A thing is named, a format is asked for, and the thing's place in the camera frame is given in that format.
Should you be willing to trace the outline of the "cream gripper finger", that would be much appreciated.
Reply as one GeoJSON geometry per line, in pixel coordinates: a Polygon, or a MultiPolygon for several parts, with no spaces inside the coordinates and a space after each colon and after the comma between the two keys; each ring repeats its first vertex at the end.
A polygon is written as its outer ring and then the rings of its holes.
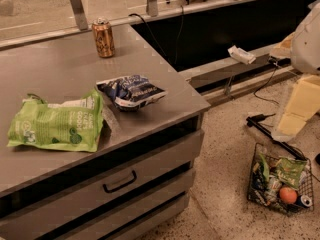
{"type": "Polygon", "coordinates": [[[281,42],[276,44],[270,51],[269,55],[274,58],[284,59],[290,57],[291,43],[294,34],[291,33],[285,37],[281,42]]]}
{"type": "Polygon", "coordinates": [[[303,75],[288,84],[276,113],[271,136],[279,142],[295,138],[306,123],[320,110],[320,77],[303,75]]]}

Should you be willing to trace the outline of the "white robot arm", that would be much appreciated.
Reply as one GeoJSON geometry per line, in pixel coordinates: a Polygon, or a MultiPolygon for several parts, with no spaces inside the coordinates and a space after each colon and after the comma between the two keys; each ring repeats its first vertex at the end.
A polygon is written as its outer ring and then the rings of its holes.
{"type": "Polygon", "coordinates": [[[271,136],[276,141],[293,139],[320,111],[320,1],[309,5],[311,11],[296,30],[274,46],[269,55],[289,59],[302,76],[284,91],[271,136]]]}

